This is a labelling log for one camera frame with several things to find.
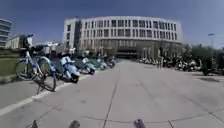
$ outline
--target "small building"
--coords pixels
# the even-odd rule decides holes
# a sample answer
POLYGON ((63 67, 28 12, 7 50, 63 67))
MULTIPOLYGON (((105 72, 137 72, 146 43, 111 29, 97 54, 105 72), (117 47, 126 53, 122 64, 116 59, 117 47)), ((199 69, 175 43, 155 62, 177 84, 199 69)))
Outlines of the small building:
MULTIPOLYGON (((18 35, 18 36, 12 37, 7 41, 5 47, 6 48, 11 48, 11 49, 24 48, 24 44, 23 44, 23 39, 24 38, 25 38, 25 35, 18 35)), ((32 43, 33 43, 32 37, 28 37, 27 40, 28 40, 29 44, 32 45, 32 43)))

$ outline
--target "bicycle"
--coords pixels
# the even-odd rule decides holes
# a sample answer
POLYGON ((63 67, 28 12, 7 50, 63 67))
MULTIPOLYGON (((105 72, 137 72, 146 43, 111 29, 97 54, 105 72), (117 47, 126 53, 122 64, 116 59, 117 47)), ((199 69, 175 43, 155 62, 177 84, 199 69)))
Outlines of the bicycle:
POLYGON ((45 46, 32 46, 25 49, 25 58, 21 59, 15 66, 16 75, 22 80, 33 80, 38 83, 38 86, 42 89, 54 92, 56 88, 56 69, 51 61, 45 56, 38 56, 36 58, 36 62, 32 59, 30 53, 39 52, 45 46), (44 66, 48 66, 50 71, 44 72, 44 66), (48 75, 53 78, 53 86, 47 84, 48 75))

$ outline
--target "grass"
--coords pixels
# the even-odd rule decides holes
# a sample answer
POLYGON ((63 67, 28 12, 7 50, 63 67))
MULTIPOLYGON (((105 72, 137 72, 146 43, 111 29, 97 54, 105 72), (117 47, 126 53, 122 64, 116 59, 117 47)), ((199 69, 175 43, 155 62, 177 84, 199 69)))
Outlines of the grass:
POLYGON ((18 60, 18 58, 0 58, 0 77, 14 75, 18 60))

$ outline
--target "pavement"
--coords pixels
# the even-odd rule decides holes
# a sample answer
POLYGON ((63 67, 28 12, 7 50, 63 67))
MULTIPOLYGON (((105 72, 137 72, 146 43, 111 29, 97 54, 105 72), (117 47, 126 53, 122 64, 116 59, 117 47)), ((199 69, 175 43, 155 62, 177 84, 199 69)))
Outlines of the pavement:
MULTIPOLYGON (((204 77, 123 61, 114 69, 78 84, 66 84, 2 114, 0 128, 25 128, 33 120, 39 128, 66 128, 72 120, 78 120, 81 128, 134 128, 136 119, 142 119, 146 128, 223 128, 223 81, 220 76, 204 77)), ((14 93, 22 90, 11 89, 14 93)), ((18 99, 11 102, 0 96, 1 106, 18 104, 31 95, 29 90, 24 90, 24 97, 14 93, 12 97, 18 99)))

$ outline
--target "building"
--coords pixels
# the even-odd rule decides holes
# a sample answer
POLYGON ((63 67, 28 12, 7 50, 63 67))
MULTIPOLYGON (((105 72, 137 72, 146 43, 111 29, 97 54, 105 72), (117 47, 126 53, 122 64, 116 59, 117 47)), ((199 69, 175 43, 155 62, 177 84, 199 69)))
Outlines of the building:
POLYGON ((0 19, 0 47, 5 47, 11 27, 12 22, 0 19))
MULTIPOLYGON (((14 36, 10 39, 8 39, 5 48, 11 48, 11 49, 20 49, 20 48, 24 48, 24 44, 23 44, 23 40, 24 38, 26 38, 25 35, 18 35, 18 36, 14 36)), ((32 37, 28 37, 28 42, 29 44, 32 45, 32 37)))
POLYGON ((117 55, 156 58, 158 49, 178 56, 183 43, 181 23, 153 17, 108 16, 67 19, 63 42, 78 50, 115 51, 117 55))

